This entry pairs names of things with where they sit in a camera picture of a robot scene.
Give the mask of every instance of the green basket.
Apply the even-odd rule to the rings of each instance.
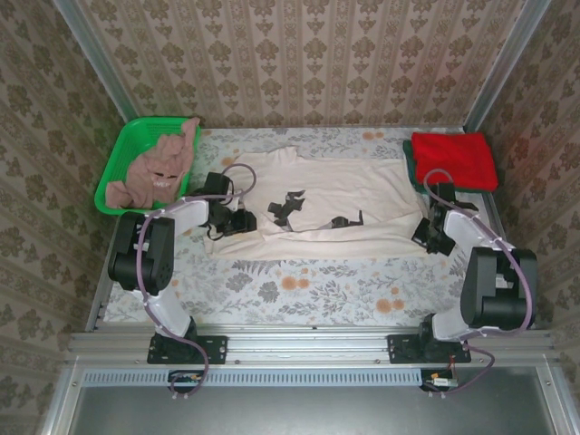
[[[153,148],[162,134],[180,134],[181,124],[188,118],[173,117],[145,117],[129,122],[119,134],[111,156],[102,173],[101,181],[94,195],[94,205],[107,215],[122,215],[126,211],[147,213],[150,210],[142,208],[109,208],[105,205],[105,190],[110,181],[121,180],[125,182],[129,165],[146,150]],[[193,140],[194,159],[198,152],[199,134],[201,128],[198,126],[196,137]],[[188,188],[189,172],[185,174],[181,181],[179,196],[183,196]],[[153,203],[153,209],[162,208],[166,204],[158,201]]]

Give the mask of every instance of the damask pattern wallpaper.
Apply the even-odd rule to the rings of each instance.
[[[122,122],[51,2],[0,2],[0,433],[34,433],[84,327],[111,222],[92,195]]]
[[[463,125],[525,0],[80,0],[143,115]]]
[[[580,399],[580,1],[552,2],[482,130],[507,235],[537,254],[538,320]]]

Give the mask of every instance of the folded red cloth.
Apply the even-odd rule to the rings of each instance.
[[[419,183],[432,169],[445,169],[455,186],[462,189],[493,191],[498,187],[496,167],[483,134],[413,133],[413,158]],[[448,181],[443,174],[429,177],[429,184]]]

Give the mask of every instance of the white t-shirt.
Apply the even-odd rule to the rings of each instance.
[[[257,231],[206,239],[206,250],[215,258],[291,259],[420,256],[424,249],[411,241],[422,218],[420,200],[413,190],[403,160],[305,159],[296,147],[242,154],[237,162],[257,174],[254,189],[243,198],[257,219]],[[233,168],[227,175],[236,190],[247,189],[252,175]],[[274,202],[285,204],[288,192],[304,190],[302,210],[288,216],[289,232],[268,212]],[[344,217],[364,225],[335,229],[332,219]]]

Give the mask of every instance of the green towel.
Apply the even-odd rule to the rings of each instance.
[[[405,153],[405,159],[407,160],[407,171],[409,172],[409,180],[411,181],[412,186],[417,190],[419,193],[427,193],[425,188],[422,184],[417,182],[417,177],[415,176],[415,167],[417,166],[417,162],[413,158],[413,147],[411,145],[410,140],[405,140],[402,143],[402,151]],[[466,192],[466,193],[486,193],[486,190],[476,190],[473,188],[455,188],[456,192]]]

